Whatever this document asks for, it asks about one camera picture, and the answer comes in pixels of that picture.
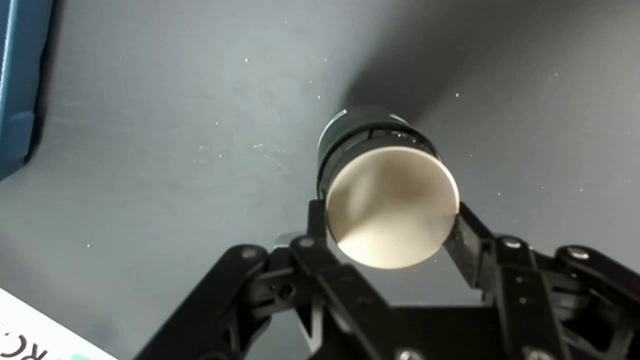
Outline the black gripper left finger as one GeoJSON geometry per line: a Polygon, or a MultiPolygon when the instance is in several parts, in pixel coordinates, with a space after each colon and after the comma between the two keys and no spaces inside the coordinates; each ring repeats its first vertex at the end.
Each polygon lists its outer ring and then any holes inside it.
{"type": "Polygon", "coordinates": [[[429,359],[406,312],[329,250],[324,203],[310,200],[300,236],[229,249],[134,360],[247,360],[283,312],[297,316],[308,360],[429,359]]]}

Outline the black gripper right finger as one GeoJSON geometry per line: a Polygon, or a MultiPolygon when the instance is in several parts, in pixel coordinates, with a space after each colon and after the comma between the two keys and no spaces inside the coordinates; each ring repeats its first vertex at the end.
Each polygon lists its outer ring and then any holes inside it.
{"type": "Polygon", "coordinates": [[[622,262],[579,244],[538,252],[468,205],[446,252],[496,311],[509,360],[640,360],[640,275],[622,262]]]}

